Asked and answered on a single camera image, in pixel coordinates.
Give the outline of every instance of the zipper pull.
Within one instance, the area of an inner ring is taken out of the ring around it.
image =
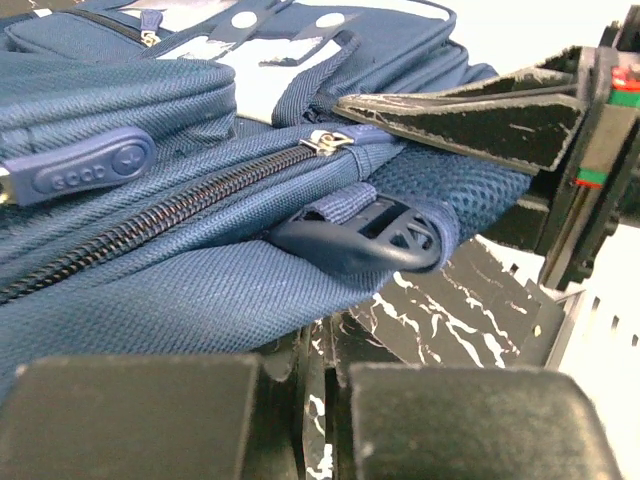
[[[326,157],[349,145],[359,147],[397,141],[397,137],[373,125],[350,125],[335,132],[315,130],[309,139],[300,140],[300,144],[313,149],[316,155]]]
[[[156,160],[151,137],[122,127],[74,145],[0,163],[0,204],[21,207],[85,190],[122,185]]]
[[[147,47],[153,47],[160,42],[157,33],[162,20],[162,12],[158,10],[142,10],[140,12],[140,40]]]

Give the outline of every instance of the plastic buckle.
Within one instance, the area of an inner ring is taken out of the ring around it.
[[[441,256],[440,238],[420,212],[387,196],[342,225],[294,216],[268,241],[331,274],[427,271]]]

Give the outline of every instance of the backpack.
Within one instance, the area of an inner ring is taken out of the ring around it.
[[[162,3],[4,22],[0,401],[45,356],[264,345],[440,269],[530,185],[332,112],[494,76],[449,9]]]

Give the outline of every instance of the zipper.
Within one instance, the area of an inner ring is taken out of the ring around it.
[[[99,15],[97,13],[92,13],[92,12],[88,12],[86,10],[81,10],[81,9],[69,9],[69,10],[60,10],[60,13],[67,13],[69,15],[75,15],[76,17],[81,17],[81,18],[86,18],[87,20],[90,20],[94,23],[97,23],[98,25],[102,25],[103,27],[109,28],[117,33],[119,33],[120,35],[123,35],[131,40],[133,40],[134,42],[137,43],[141,43],[143,45],[146,45],[147,47],[151,47],[155,44],[157,44],[160,41],[160,38],[156,35],[157,30],[160,26],[160,23],[162,22],[162,14],[160,12],[160,22],[158,22],[157,26],[155,27],[155,29],[149,28],[149,29],[143,29],[143,31],[141,32],[140,30],[138,30],[137,28],[134,27],[129,27],[127,25],[123,25],[122,23],[113,20],[111,18]]]
[[[223,174],[212,174],[3,288],[0,305],[119,258],[244,188],[305,160],[331,156],[351,144],[355,144],[354,140],[346,135],[316,130],[295,147],[251,160]]]

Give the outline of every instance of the blue rubber zipper pull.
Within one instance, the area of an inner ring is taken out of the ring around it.
[[[158,10],[142,10],[140,12],[140,40],[147,47],[153,47],[160,42],[158,29],[162,20],[162,12]]]
[[[152,138],[123,127],[74,145],[0,163],[0,204],[25,207],[139,178],[155,163]]]

